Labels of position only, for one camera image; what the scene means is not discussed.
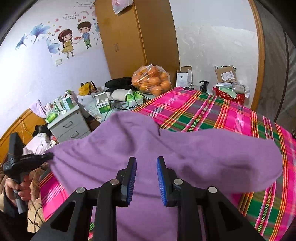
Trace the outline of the person's left hand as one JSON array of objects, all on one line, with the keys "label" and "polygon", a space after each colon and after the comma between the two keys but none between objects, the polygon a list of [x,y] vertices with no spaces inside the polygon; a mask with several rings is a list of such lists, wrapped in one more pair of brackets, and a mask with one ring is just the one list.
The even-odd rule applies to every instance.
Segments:
[{"label": "person's left hand", "polygon": [[14,191],[18,191],[18,195],[23,201],[31,199],[31,180],[28,175],[24,176],[21,184],[16,183],[13,179],[7,178],[5,182],[5,193],[7,198],[16,205]]}]

